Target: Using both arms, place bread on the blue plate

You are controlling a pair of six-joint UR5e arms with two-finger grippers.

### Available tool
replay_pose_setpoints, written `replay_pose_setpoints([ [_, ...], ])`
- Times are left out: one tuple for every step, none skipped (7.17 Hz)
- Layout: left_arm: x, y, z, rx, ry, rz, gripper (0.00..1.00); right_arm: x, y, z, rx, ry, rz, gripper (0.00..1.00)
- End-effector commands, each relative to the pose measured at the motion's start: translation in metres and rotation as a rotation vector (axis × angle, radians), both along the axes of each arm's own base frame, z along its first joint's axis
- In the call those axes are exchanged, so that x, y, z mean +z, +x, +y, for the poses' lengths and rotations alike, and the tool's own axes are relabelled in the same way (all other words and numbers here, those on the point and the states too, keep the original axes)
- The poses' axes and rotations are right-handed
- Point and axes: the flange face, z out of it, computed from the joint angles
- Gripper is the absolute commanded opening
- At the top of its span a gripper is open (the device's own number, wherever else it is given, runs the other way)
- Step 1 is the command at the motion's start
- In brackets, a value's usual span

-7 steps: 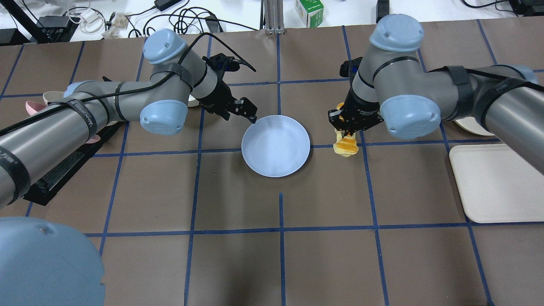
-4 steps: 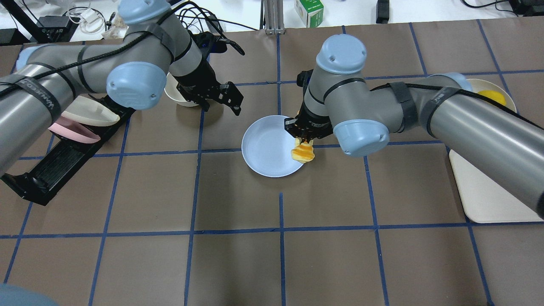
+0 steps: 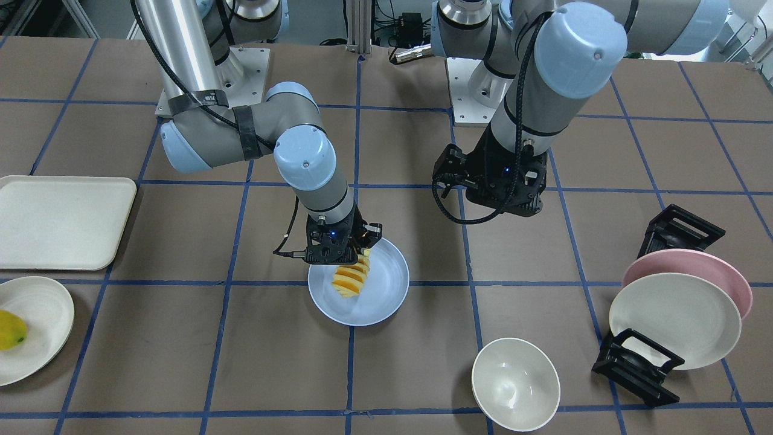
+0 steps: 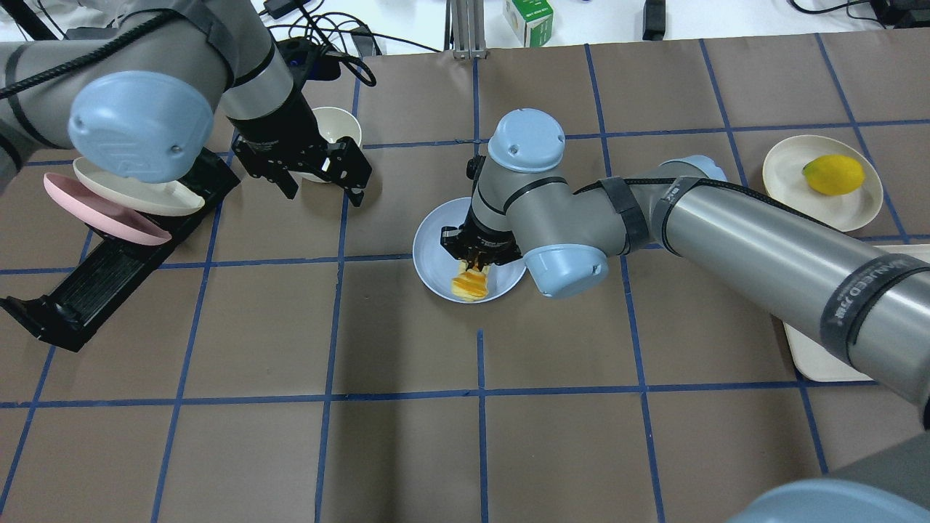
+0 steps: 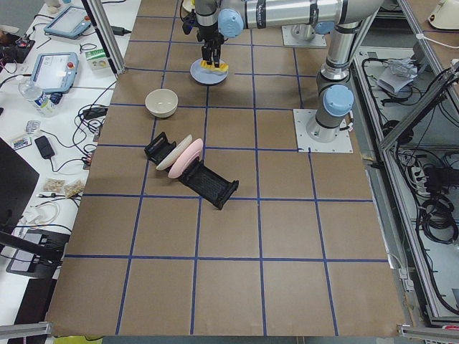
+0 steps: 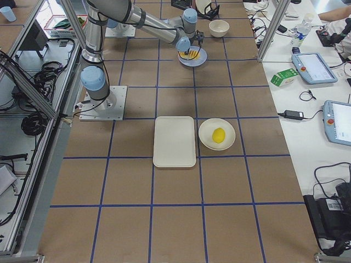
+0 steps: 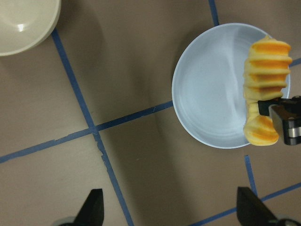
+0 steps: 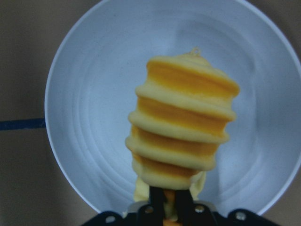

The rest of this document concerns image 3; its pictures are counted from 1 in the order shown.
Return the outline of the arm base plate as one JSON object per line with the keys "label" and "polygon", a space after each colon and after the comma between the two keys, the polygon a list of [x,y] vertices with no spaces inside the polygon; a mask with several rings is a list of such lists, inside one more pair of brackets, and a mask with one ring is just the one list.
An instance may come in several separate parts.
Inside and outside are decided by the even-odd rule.
{"label": "arm base plate", "polygon": [[229,108],[256,105],[263,101],[271,52],[265,48],[230,48],[223,63],[216,65],[209,48],[193,50],[193,55],[158,47],[186,89],[190,92],[221,90]]}
{"label": "arm base plate", "polygon": [[485,127],[513,80],[489,71],[482,60],[450,57],[446,67],[456,126]]}

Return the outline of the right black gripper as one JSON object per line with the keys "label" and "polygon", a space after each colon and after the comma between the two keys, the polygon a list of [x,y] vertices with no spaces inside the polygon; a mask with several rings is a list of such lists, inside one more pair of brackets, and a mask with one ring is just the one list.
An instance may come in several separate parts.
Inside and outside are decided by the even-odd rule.
{"label": "right black gripper", "polygon": [[382,237],[383,225],[365,221],[356,205],[337,223],[309,216],[304,261],[311,265],[353,265]]}

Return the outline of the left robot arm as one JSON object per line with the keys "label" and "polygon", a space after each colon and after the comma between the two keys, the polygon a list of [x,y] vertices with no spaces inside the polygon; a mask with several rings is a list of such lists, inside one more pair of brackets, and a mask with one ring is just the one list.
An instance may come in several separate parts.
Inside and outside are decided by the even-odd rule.
{"label": "left robot arm", "polygon": [[553,141],[629,51],[688,55],[726,20],[726,1],[437,1],[439,57],[480,60],[510,86],[471,152],[447,145],[432,173],[437,206],[457,185],[499,214],[541,211]]}

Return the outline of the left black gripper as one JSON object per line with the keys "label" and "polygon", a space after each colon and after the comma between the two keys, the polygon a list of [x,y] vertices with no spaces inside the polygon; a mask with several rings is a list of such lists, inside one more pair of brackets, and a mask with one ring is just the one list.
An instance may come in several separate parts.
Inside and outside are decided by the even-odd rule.
{"label": "left black gripper", "polygon": [[451,214],[441,203],[456,185],[466,187],[466,198],[494,209],[491,214],[530,217],[543,209],[540,195],[547,178],[547,154],[534,156],[526,141],[520,157],[503,147],[486,130],[473,151],[465,154],[453,143],[447,144],[434,163],[432,194],[441,212]]}

